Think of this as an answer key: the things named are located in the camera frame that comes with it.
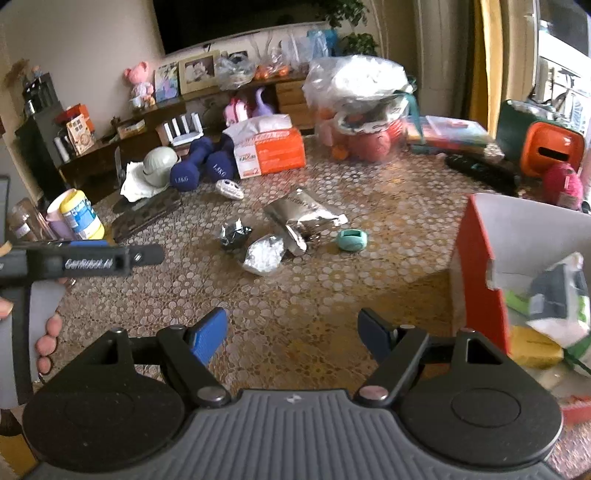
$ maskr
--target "plastic container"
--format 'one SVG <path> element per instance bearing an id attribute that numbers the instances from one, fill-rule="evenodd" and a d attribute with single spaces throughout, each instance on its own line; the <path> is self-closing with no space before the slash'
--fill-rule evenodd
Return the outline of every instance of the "plastic container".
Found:
<path id="1" fill-rule="evenodd" d="M 105 227 L 90 201 L 81 190 L 73 190 L 62 201 L 60 212 L 64 220 L 80 240 L 101 240 L 105 236 Z"/>
<path id="2" fill-rule="evenodd" d="M 11 209 L 8 214 L 8 226 L 17 240 L 22 242 L 41 242 L 57 239 L 43 215 L 39 213 L 28 198 L 22 199 Z"/>
<path id="3" fill-rule="evenodd" d="M 60 205 L 74 192 L 74 189 L 66 190 L 58 198 L 56 198 L 47 209 L 45 218 L 49 227 L 56 234 L 60 240 L 74 240 L 74 232 L 64 220 L 64 216 L 60 212 Z"/>

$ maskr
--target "decoration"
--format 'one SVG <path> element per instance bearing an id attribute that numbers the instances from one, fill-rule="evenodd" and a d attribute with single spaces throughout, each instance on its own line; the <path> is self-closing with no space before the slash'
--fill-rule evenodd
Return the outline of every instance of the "decoration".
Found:
<path id="1" fill-rule="evenodd" d="M 156 102 L 163 102 L 178 97 L 178 62 L 167 63 L 154 73 Z"/>
<path id="2" fill-rule="evenodd" d="M 214 50 L 179 62 L 178 73 L 183 95 L 217 84 L 215 64 L 219 56 L 219 50 Z"/>
<path id="3" fill-rule="evenodd" d="M 138 63 L 132 69 L 125 69 L 124 76 L 134 86 L 130 100 L 134 109 L 147 108 L 156 104 L 156 100 L 152 97 L 154 86 L 148 81 L 150 66 L 147 61 Z"/>

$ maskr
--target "blue gripper pad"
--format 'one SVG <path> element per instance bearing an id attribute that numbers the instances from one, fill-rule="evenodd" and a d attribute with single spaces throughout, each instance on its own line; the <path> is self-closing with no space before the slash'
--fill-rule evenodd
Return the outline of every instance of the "blue gripper pad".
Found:
<path id="1" fill-rule="evenodd" d="M 228 316 L 224 309 L 214 308 L 187 330 L 187 343 L 193 355 L 207 365 L 228 334 Z"/>

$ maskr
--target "pink bear figurine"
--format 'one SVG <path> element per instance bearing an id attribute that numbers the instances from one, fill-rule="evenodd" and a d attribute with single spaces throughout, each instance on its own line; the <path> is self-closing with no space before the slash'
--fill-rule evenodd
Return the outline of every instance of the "pink bear figurine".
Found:
<path id="1" fill-rule="evenodd" d="M 131 90 L 131 103 L 136 108 L 147 108 L 156 104 L 152 97 L 154 87 L 148 81 L 150 77 L 150 67 L 147 61 L 141 61 L 132 69 L 125 69 L 125 78 L 134 86 Z"/>

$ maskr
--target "teal clip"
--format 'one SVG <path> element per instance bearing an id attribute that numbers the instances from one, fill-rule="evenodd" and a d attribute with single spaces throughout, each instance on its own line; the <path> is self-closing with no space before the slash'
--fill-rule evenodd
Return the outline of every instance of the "teal clip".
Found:
<path id="1" fill-rule="evenodd" d="M 413 120 L 414 126 L 417 127 L 417 132 L 421 136 L 421 143 L 424 144 L 425 137 L 423 135 L 423 128 L 421 127 L 421 117 L 418 111 L 417 99 L 412 93 L 402 92 L 400 90 L 396 90 L 394 94 L 402 95 L 408 100 L 408 115 Z"/>
<path id="2" fill-rule="evenodd" d="M 341 250 L 361 252 L 368 246 L 368 234 L 357 229 L 341 230 L 336 237 L 336 243 Z"/>

